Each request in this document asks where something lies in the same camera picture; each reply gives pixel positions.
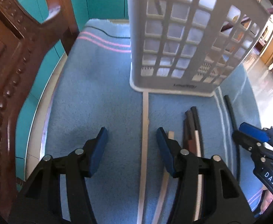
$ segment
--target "black cable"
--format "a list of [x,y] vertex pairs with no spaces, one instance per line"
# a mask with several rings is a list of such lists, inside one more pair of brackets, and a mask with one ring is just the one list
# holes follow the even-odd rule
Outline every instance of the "black cable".
[[[228,112],[231,118],[231,124],[233,126],[233,130],[238,130],[236,118],[233,110],[233,106],[231,104],[231,99],[228,95],[224,96],[225,104],[228,108]],[[240,174],[241,174],[241,162],[240,162],[240,146],[236,144],[236,159],[237,159],[237,173],[236,173],[236,179],[238,183],[240,184]]]
[[201,128],[200,119],[198,117],[198,110],[197,110],[197,108],[195,106],[191,107],[190,110],[191,110],[192,115],[193,115],[195,129],[198,131],[198,136],[200,138],[201,155],[202,155],[202,157],[205,157],[204,143],[203,143],[203,134],[202,134],[202,128]]
[[105,32],[103,29],[100,29],[100,28],[97,28],[97,27],[94,27],[94,26],[91,26],[91,25],[86,25],[84,28],[93,28],[93,29],[97,29],[103,33],[105,33],[107,36],[111,37],[111,38],[116,38],[116,39],[130,39],[130,37],[119,37],[119,36],[113,36],[113,35],[110,35],[108,34],[107,32]]

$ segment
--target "metal rivet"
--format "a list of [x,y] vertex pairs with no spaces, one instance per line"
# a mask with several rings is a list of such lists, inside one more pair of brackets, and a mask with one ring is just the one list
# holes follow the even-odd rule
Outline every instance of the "metal rivet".
[[82,155],[83,153],[84,153],[84,149],[82,149],[82,148],[78,148],[75,150],[76,155]]
[[5,110],[7,106],[7,100],[4,97],[0,98],[0,110]]
[[214,161],[221,161],[221,157],[218,156],[218,155],[214,155],[214,156],[213,156],[213,160],[214,160]]
[[32,51],[33,51],[33,48],[32,48],[32,46],[33,45],[29,45],[28,47],[27,47],[27,49],[28,49],[28,52],[31,54],[32,53]]
[[20,76],[18,74],[14,74],[12,77],[11,77],[11,82],[14,86],[18,85],[18,83],[20,82]]
[[29,62],[29,60],[30,60],[30,54],[28,53],[23,57],[23,62],[27,63],[27,62]]
[[13,88],[13,86],[7,86],[6,87],[6,89],[5,89],[5,95],[8,97],[8,98],[10,98],[10,97],[12,97],[13,96],[13,94],[14,94],[14,88]]
[[42,160],[43,161],[49,161],[51,159],[51,155],[45,155]]
[[181,149],[180,153],[184,156],[187,156],[189,154],[189,151],[186,149]]
[[23,73],[25,70],[25,65],[23,63],[19,64],[18,66],[18,73]]

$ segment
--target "wooden chair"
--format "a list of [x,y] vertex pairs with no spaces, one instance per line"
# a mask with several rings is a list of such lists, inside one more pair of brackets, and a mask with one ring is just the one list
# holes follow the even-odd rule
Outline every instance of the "wooden chair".
[[66,53],[79,30],[71,0],[46,0],[40,24],[17,0],[0,0],[0,215],[7,220],[17,196],[15,129],[45,54],[59,39]]

